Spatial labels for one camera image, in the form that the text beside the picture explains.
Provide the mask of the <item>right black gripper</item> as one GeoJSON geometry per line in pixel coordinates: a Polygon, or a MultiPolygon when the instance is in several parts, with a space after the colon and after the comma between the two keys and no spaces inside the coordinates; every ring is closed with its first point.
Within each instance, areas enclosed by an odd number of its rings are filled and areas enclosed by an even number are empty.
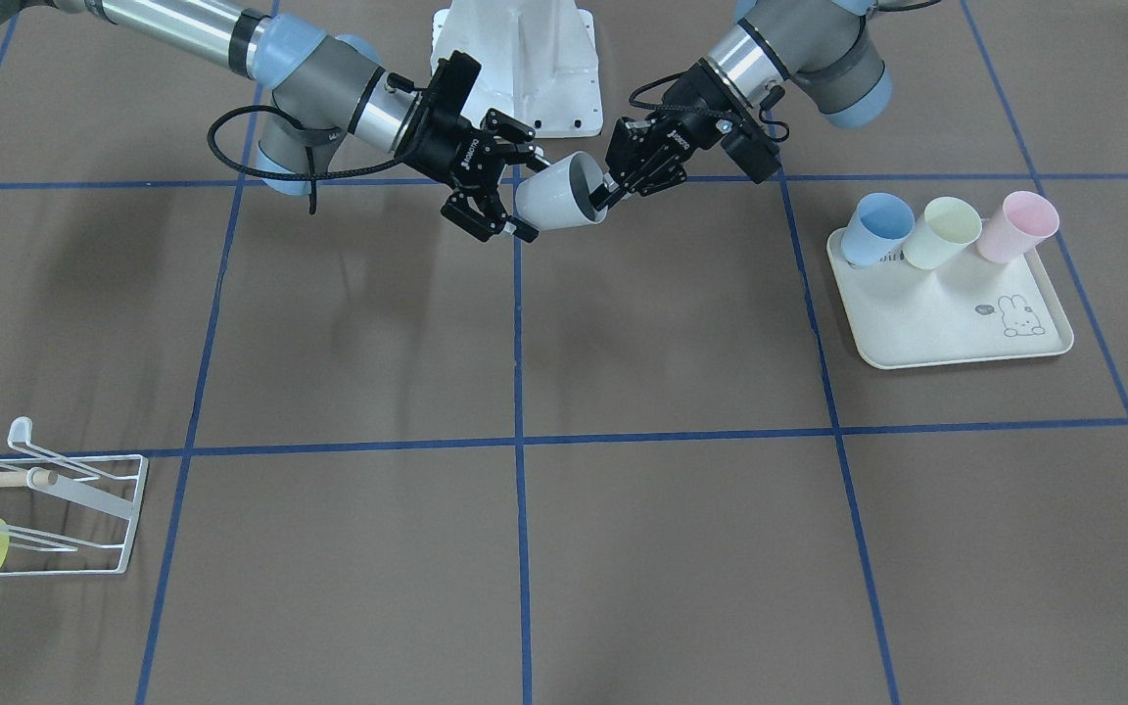
{"type": "Polygon", "coordinates": [[[462,116],[482,71],[478,60],[462,52],[439,59],[426,86],[394,76],[395,88],[412,95],[394,158],[452,191],[442,215],[481,243],[509,235],[534,244],[539,230],[515,217],[502,201],[497,184],[504,165],[541,166],[537,131],[496,108],[481,127],[462,116]]]}

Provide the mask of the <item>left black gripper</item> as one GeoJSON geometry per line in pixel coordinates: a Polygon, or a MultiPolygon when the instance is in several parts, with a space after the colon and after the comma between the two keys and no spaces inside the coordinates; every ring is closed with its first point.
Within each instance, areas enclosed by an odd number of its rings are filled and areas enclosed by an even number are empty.
{"type": "Polygon", "coordinates": [[[613,126],[605,156],[608,173],[587,195],[594,212],[613,209],[632,196],[647,197],[681,186],[684,164],[699,149],[721,144],[729,132],[728,112],[752,109],[708,60],[640,86],[632,107],[647,116],[622,117],[613,126]]]}

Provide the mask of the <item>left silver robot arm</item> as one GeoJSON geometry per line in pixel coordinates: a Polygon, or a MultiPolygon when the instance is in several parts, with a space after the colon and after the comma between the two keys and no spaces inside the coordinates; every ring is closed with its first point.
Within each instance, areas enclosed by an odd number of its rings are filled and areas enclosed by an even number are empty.
{"type": "Polygon", "coordinates": [[[788,86],[805,92],[832,125],[863,126],[889,106],[895,83],[872,43],[876,1],[742,1],[724,37],[689,69],[653,81],[655,102],[631,92],[641,117],[615,124],[597,210],[680,186],[699,151],[724,149],[749,180],[779,171],[772,107],[788,86]]]}

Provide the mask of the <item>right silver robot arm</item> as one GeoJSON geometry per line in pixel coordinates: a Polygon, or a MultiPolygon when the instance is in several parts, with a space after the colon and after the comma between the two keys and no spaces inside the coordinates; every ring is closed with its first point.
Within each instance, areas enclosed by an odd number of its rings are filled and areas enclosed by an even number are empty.
{"type": "Polygon", "coordinates": [[[317,199],[321,180],[362,177],[406,165],[450,192],[442,215],[482,243],[509,233],[525,243],[538,230],[506,209],[497,186],[506,166],[541,171],[536,131],[497,109],[479,124],[462,115],[482,71],[462,52],[439,59],[428,85],[290,14],[268,15],[233,1],[58,1],[64,14],[89,14],[208,60],[262,86],[268,122],[254,165],[215,159],[281,192],[317,199]]]}

